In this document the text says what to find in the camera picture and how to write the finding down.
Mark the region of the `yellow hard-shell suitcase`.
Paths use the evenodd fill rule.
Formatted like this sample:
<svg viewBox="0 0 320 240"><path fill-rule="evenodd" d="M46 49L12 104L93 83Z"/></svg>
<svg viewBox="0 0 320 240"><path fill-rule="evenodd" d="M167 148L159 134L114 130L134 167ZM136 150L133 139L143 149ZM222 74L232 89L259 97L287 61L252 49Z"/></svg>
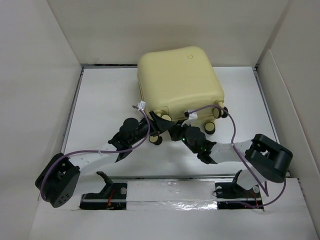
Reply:
<svg viewBox="0 0 320 240"><path fill-rule="evenodd" d="M193 126L202 127L208 135L216 131L215 120L226 117L224 90L200 47L144 54L137 64L137 80L148 112L168 115L176 123L195 110Z"/></svg>

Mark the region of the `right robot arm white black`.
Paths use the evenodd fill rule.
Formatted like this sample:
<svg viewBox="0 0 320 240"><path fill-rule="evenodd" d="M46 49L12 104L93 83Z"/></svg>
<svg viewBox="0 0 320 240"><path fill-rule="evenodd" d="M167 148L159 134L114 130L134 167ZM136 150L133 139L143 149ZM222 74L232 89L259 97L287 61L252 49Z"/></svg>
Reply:
<svg viewBox="0 0 320 240"><path fill-rule="evenodd" d="M269 194L267 182L281 184L293 159L293 153L264 134L242 142L220 143L210 141L199 127L176 123L169 130L172 141L182 141L196 157L207 165L241 162L231 184L231 191L242 197L258 185Z"/></svg>

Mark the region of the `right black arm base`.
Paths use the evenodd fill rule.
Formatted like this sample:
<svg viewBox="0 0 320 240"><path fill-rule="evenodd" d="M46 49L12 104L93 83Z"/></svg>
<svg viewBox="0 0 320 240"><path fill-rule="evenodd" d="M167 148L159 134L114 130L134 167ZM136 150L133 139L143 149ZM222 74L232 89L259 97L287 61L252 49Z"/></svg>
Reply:
<svg viewBox="0 0 320 240"><path fill-rule="evenodd" d="M242 170L239 170L231 182L215 182L215 190L212 195L217 199L218 210L237 210L237 209L263 209L260 189L258 185L257 192L253 188L245 190L237 185Z"/></svg>

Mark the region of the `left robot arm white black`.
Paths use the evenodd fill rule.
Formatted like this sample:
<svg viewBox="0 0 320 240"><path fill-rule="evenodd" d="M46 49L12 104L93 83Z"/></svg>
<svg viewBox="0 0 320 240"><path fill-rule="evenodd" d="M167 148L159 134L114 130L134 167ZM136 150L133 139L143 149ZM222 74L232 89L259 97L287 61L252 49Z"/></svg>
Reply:
<svg viewBox="0 0 320 240"><path fill-rule="evenodd" d="M123 160L150 137L156 137L159 142L161 134L174 125L169 117L160 117L153 111L146 114L140 110L140 113L141 120L132 117L124 120L111 140L98 149L54 155L35 181L40 197L53 208L61 207L74 194L81 176Z"/></svg>

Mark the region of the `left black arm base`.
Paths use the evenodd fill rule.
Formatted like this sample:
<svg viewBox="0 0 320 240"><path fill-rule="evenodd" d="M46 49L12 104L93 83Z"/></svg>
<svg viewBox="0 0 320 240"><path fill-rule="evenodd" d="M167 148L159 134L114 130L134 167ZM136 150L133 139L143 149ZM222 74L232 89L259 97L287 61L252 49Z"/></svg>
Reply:
<svg viewBox="0 0 320 240"><path fill-rule="evenodd" d="M83 194L79 208L81 210L126 210L128 184L126 182L114 182L103 171L97 171L96 174L102 177L105 185L98 193Z"/></svg>

